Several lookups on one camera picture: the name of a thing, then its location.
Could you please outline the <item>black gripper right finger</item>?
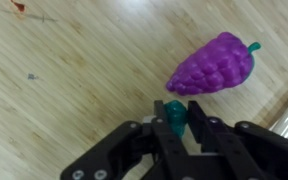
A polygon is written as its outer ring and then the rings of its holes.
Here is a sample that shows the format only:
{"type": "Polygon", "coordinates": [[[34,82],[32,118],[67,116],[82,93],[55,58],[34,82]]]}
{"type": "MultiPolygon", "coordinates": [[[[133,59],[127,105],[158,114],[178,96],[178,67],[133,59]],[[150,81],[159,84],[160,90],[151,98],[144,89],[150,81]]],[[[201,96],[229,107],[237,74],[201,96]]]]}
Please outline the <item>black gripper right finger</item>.
{"type": "Polygon", "coordinates": [[[189,128],[203,153],[226,159],[237,180],[288,180],[288,139],[250,121],[233,127],[188,102],[189,128]]]}

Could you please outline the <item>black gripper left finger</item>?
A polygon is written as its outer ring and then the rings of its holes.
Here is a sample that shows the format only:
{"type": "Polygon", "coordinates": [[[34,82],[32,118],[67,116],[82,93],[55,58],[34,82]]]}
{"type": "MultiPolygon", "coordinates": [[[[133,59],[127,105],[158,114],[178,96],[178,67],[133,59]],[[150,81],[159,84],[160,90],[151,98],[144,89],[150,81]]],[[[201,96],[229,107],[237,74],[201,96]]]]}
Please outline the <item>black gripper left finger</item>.
{"type": "Polygon", "coordinates": [[[153,165],[140,180],[198,180],[196,158],[173,132],[161,100],[139,123],[126,121],[68,165],[60,180],[122,180],[145,155],[153,165]]]}

